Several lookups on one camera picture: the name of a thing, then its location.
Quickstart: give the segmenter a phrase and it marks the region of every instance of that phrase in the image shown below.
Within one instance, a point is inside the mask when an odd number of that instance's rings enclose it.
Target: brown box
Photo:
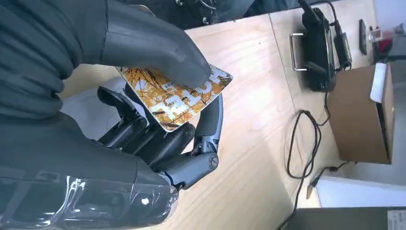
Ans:
[[[370,98],[374,72],[375,65],[340,73],[328,97],[330,125],[342,160],[392,163],[395,120],[390,65],[382,104]]]

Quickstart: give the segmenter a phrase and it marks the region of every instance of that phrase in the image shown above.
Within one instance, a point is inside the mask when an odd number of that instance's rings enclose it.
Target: wooden surface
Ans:
[[[174,216],[158,228],[275,226],[292,205],[281,143],[294,108],[269,17],[187,33],[207,60],[230,72],[234,81],[223,93],[220,166],[190,190],[182,191]]]
[[[335,2],[343,31],[347,32],[353,66],[369,63],[358,50],[358,20],[376,25],[373,0]],[[331,11],[322,11],[332,19]],[[173,216],[152,229],[275,229],[293,208],[298,180],[287,176],[285,159],[295,112],[308,109],[324,120],[323,94],[305,89],[301,76],[292,71],[289,34],[303,28],[301,9],[265,14],[205,26],[187,33],[207,60],[232,74],[225,89],[224,123],[220,140],[219,167],[187,191]],[[78,93],[75,81],[116,76],[108,67],[82,66],[67,80],[64,95]],[[91,83],[79,83],[86,88]],[[303,119],[293,149],[292,171],[299,175],[312,147],[313,131]],[[337,164],[338,150],[330,125],[323,138],[314,172]],[[299,207],[319,207],[317,193],[305,199],[306,180]]]

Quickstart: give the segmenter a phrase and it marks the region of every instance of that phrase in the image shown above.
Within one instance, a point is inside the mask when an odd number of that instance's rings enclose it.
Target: black electronic device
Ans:
[[[367,55],[367,35],[364,20],[360,19],[360,51]]]
[[[319,8],[311,8],[305,0],[299,0],[299,4],[305,11],[302,15],[302,23],[306,32],[302,34],[291,34],[291,55],[293,68],[296,71],[305,71],[305,78],[308,86],[313,91],[330,92],[334,89],[336,72],[351,67],[351,53],[347,41],[347,35],[341,31],[336,17],[330,23]],[[334,44],[339,60],[339,68],[334,64],[333,39],[331,26],[335,28]],[[293,37],[303,37],[304,68],[297,68],[294,60]]]

